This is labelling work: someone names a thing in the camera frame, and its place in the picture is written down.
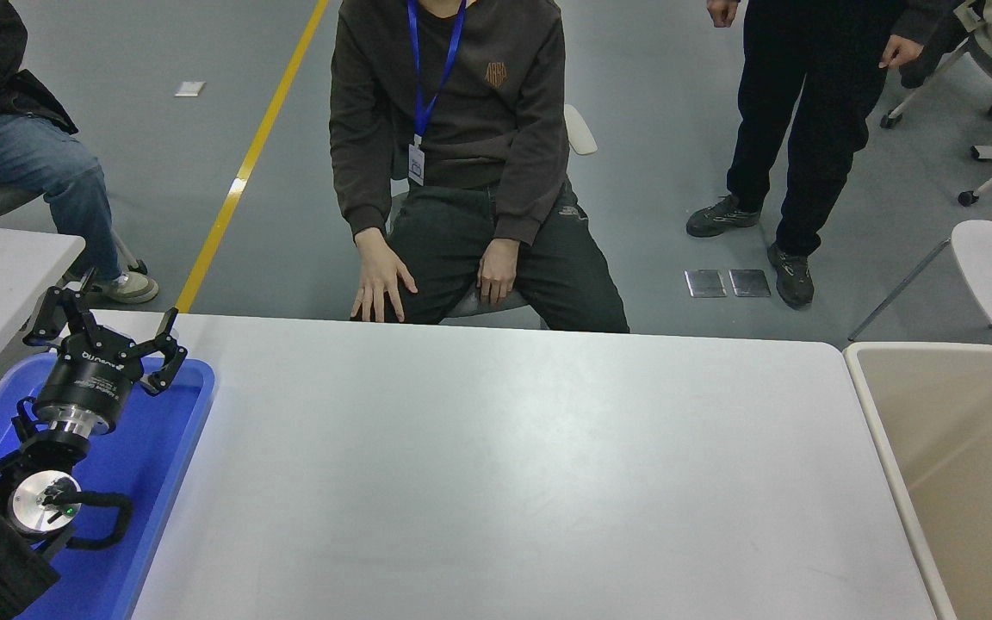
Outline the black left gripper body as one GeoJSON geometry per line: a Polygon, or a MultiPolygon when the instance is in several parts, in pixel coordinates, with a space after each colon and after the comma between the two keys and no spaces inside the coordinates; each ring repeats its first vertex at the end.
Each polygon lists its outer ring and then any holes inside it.
{"type": "Polygon", "coordinates": [[[104,345],[93,350],[85,338],[60,343],[58,358],[33,405],[47,424],[77,421],[91,429],[117,428],[133,385],[143,376],[138,358],[119,356],[104,345]]]}

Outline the lanyard person's right hand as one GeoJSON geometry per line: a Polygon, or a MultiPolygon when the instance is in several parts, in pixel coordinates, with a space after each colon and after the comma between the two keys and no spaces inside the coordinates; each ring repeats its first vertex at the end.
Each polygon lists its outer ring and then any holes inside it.
{"type": "Polygon", "coordinates": [[[416,279],[397,252],[391,250],[381,229],[362,229],[354,236],[354,243],[361,258],[361,274],[350,310],[351,320],[385,323],[393,315],[397,322],[405,322],[400,291],[416,294],[419,291],[416,279]]]}

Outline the lanyard person's left hand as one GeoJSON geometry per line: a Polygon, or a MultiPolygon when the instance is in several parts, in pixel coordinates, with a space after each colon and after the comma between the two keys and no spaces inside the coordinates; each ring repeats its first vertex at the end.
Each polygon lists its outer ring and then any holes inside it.
{"type": "Polygon", "coordinates": [[[484,305],[499,306],[512,293],[520,245],[515,239],[493,239],[481,255],[477,286],[484,305]]]}

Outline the standing person's left hand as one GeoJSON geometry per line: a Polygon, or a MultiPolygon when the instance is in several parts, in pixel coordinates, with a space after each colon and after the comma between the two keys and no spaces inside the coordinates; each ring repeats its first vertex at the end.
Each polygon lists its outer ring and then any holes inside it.
{"type": "Polygon", "coordinates": [[[924,51],[924,44],[917,42],[917,40],[891,34],[881,56],[879,56],[878,68],[889,70],[889,68],[908,64],[918,59],[922,51],[924,51]]]}

